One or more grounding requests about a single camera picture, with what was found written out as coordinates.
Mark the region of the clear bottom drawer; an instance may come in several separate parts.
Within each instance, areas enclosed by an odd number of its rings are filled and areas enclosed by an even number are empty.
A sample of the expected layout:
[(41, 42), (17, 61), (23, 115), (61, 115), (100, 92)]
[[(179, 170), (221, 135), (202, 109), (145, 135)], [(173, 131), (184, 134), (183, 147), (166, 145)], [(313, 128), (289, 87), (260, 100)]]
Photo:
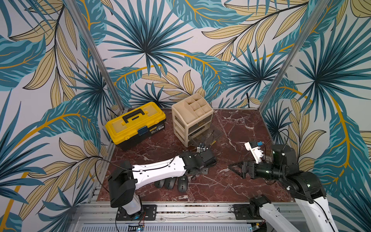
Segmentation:
[(198, 147), (201, 144), (209, 147), (214, 144), (221, 135), (221, 130), (219, 130), (214, 124), (208, 124), (193, 132), (188, 138), (191, 144), (195, 147)]

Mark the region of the beige drawer organizer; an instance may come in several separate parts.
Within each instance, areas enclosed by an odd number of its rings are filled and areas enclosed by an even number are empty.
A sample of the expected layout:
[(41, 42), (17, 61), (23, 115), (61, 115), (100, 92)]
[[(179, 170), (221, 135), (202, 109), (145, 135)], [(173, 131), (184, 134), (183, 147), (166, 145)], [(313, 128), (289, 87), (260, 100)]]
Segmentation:
[(213, 109), (198, 93), (172, 105), (174, 134), (185, 147), (191, 145), (191, 136), (206, 128), (212, 120)]

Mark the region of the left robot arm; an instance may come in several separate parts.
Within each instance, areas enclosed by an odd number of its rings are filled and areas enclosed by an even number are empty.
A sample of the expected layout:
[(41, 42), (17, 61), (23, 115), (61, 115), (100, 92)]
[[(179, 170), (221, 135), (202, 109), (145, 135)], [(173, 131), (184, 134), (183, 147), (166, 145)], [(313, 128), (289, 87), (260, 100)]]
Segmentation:
[(156, 181), (195, 175), (215, 164), (216, 157), (211, 150), (201, 153), (186, 151), (174, 158), (150, 164), (132, 165), (126, 160), (108, 178), (110, 206), (121, 207), (129, 216), (136, 216), (143, 212), (136, 190)]

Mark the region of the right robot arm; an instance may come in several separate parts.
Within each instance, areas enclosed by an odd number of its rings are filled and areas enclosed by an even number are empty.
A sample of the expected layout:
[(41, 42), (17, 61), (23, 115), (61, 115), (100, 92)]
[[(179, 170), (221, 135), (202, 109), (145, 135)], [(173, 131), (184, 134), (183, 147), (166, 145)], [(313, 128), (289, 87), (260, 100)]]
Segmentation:
[(299, 169), (295, 150), (286, 144), (272, 145), (272, 162), (268, 162), (261, 144), (245, 143), (254, 160), (230, 164), (228, 169), (241, 178), (261, 178), (279, 183), (294, 198), (311, 232), (338, 231), (323, 185), (314, 173)]

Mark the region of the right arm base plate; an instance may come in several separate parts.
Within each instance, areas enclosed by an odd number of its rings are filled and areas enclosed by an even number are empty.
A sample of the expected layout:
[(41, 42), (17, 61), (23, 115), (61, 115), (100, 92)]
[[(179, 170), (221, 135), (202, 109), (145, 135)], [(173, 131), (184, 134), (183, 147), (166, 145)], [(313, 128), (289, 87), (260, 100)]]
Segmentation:
[(236, 220), (262, 219), (260, 217), (259, 207), (255, 204), (235, 204), (232, 206), (232, 212)]

